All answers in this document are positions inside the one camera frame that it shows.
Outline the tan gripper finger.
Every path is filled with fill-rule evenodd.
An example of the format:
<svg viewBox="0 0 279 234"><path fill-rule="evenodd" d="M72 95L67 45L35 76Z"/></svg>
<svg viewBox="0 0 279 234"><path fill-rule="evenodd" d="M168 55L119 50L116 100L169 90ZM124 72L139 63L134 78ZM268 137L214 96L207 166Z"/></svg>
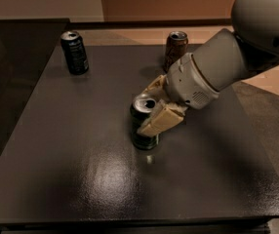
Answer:
<svg viewBox="0 0 279 234"><path fill-rule="evenodd" d="M137 134L155 137L178 125L185 117L186 107L160 99L148 118L137 129Z"/></svg>
<svg viewBox="0 0 279 234"><path fill-rule="evenodd" d="M155 99L166 99L168 96L164 90L165 81L166 76L159 75L142 91L142 93Z"/></svg>

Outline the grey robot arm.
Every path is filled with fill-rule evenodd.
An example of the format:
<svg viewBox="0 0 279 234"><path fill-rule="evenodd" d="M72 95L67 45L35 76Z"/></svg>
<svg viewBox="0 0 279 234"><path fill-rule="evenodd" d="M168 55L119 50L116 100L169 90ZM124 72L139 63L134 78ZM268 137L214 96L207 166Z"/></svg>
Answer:
<svg viewBox="0 0 279 234"><path fill-rule="evenodd" d="M233 83L279 65L279 0L235 0L231 22L232 30L184 54L135 98L134 106L155 102L139 135L155 137L179 124L189 107L201 109Z"/></svg>

